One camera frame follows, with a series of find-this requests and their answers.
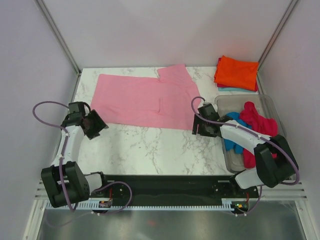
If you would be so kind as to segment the pink t shirt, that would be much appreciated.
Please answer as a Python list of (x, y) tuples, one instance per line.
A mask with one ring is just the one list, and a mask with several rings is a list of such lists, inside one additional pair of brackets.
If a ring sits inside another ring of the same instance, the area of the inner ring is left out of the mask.
[(200, 95), (185, 65), (163, 67), (158, 77), (100, 74), (90, 107), (105, 123), (191, 130), (191, 101)]

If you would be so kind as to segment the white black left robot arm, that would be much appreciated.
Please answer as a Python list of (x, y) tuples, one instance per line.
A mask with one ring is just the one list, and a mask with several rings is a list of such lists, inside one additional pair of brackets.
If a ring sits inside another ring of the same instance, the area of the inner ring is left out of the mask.
[(84, 138), (92, 140), (108, 128), (93, 109), (87, 115), (70, 113), (59, 126), (61, 142), (51, 166), (41, 170), (41, 180), (54, 208), (67, 206), (72, 212), (77, 204), (89, 199), (92, 192), (106, 196), (110, 185), (101, 172), (83, 173), (77, 161)]

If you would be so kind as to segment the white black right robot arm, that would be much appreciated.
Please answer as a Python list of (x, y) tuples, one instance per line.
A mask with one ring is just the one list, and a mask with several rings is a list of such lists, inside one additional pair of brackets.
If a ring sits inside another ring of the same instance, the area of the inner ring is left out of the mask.
[(195, 115), (204, 122), (219, 126), (223, 139), (235, 142), (255, 157), (255, 167), (237, 174), (235, 181), (229, 184), (233, 196), (240, 197), (253, 186), (274, 188), (279, 184), (290, 186), (299, 182), (297, 162), (283, 136), (261, 134), (231, 119), (221, 122), (205, 119), (198, 113)]

